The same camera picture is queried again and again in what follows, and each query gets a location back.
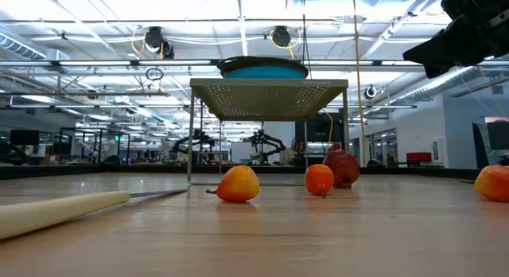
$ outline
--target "metal rack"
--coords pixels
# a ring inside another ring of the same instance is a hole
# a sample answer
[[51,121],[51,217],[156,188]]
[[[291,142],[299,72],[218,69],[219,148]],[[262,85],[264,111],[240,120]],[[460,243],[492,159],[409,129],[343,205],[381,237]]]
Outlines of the metal rack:
[[[189,136],[192,137],[195,96],[205,103],[220,121],[220,148],[223,121],[306,121],[343,93],[348,105],[347,80],[298,79],[199,79],[193,78]],[[348,107],[344,107],[345,150],[348,150]],[[192,147],[188,147],[192,157]],[[308,155],[306,147],[306,166]],[[191,185],[217,185],[218,182],[192,181],[192,162],[188,161],[187,177]]]

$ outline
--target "ceiling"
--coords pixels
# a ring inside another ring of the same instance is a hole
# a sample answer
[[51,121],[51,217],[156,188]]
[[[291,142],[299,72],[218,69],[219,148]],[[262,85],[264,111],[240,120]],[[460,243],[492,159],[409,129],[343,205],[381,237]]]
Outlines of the ceiling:
[[[156,60],[154,53],[142,48],[142,39],[150,26],[163,28],[165,39],[175,51],[175,60],[220,60],[242,55],[292,58],[288,49],[274,46],[270,32],[276,25],[287,26],[296,43],[293,58],[303,57],[302,32],[305,12],[310,60],[356,59],[356,27],[359,33],[359,55],[362,60],[401,60],[402,54],[419,43],[430,39],[445,28],[449,17],[440,7],[441,0],[356,0],[356,19],[352,0],[0,0],[0,33],[15,36],[24,45],[48,53],[59,50],[69,60]],[[2,60],[26,60],[10,50],[0,49]],[[68,103],[100,104],[122,103],[189,105],[189,81],[197,77],[220,77],[214,66],[163,67],[162,80],[151,85],[151,91],[159,88],[166,96],[117,96],[107,99],[71,97]],[[65,87],[67,92],[140,92],[148,91],[148,82],[140,67],[136,74],[132,69],[73,67],[71,74],[48,72],[45,68],[1,68],[24,77],[37,85],[18,81],[10,85],[0,83],[5,91],[53,92]],[[78,75],[76,73],[104,72],[103,75]],[[357,104],[357,74],[350,68],[312,68],[313,79],[349,80],[349,104]],[[375,86],[388,97],[397,95],[405,88],[425,78],[421,67],[361,68],[360,88]],[[17,103],[37,101],[17,98]],[[341,103],[338,98],[333,103]],[[102,115],[118,122],[185,123],[186,111],[179,108],[149,109],[149,114],[126,114],[124,110],[101,109]],[[76,109],[77,119],[91,110]],[[213,120],[207,111],[205,117]],[[98,121],[88,116],[91,122]],[[232,137],[249,135],[257,123],[239,125]],[[172,130],[144,126],[149,131]],[[209,134],[216,133],[210,126]]]

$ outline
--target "fluorescent light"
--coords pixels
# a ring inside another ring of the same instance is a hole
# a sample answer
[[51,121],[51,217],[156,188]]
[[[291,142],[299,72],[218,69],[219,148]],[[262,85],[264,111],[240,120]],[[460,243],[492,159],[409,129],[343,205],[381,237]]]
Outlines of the fluorescent light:
[[94,105],[55,105],[58,108],[93,108]]
[[209,60],[152,60],[139,61],[140,65],[210,65]]
[[74,111],[74,110],[71,110],[71,109],[64,109],[64,111],[66,111],[67,113],[74,114],[74,115],[82,115],[78,111]]
[[102,121],[110,121],[113,119],[110,116],[105,116],[105,115],[89,115],[89,117],[93,118],[93,119],[99,119]]
[[41,103],[54,103],[55,100],[51,99],[47,96],[31,96],[31,95],[23,95],[22,98],[31,99],[32,101],[37,101]]
[[138,105],[99,105],[99,107],[101,107],[101,108],[128,108],[128,107],[136,108],[136,107],[138,107]]
[[[356,60],[311,60],[311,65],[344,65],[344,66],[356,66]],[[371,60],[359,61],[359,65],[373,65]]]
[[49,61],[0,61],[0,66],[51,66]]
[[145,116],[147,118],[151,118],[152,117],[152,114],[150,113],[150,111],[147,110],[147,109],[144,109],[142,107],[138,108],[137,112],[138,112],[139,115]]
[[10,105],[9,107],[15,108],[50,108],[50,105]]
[[384,66],[414,66],[420,65],[419,63],[415,63],[412,61],[382,61],[382,65]]
[[390,105],[390,106],[368,106],[368,107],[373,107],[373,108],[378,108],[378,109],[411,109],[411,108],[416,108],[417,106],[416,105]]
[[509,66],[509,61],[507,60],[490,60],[483,61],[479,63],[481,66]]
[[130,61],[120,60],[120,61],[60,61],[60,65],[62,66],[128,66],[130,65]]

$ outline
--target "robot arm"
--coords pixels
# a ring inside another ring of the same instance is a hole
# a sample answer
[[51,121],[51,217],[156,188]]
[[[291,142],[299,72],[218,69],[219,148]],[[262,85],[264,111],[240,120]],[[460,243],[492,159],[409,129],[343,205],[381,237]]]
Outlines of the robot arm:
[[405,60],[423,64],[428,78],[509,53],[509,0],[443,0],[441,6],[453,22],[403,53]]

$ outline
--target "wooden table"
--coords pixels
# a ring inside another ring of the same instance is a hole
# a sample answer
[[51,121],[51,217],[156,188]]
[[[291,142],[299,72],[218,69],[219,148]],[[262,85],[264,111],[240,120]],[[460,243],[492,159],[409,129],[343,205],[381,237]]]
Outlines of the wooden table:
[[[183,185],[183,174],[0,181],[0,204]],[[222,203],[205,188],[134,199],[0,242],[0,276],[507,274],[509,204],[484,201],[456,180],[365,175],[325,200],[302,186],[264,186],[246,204]]]

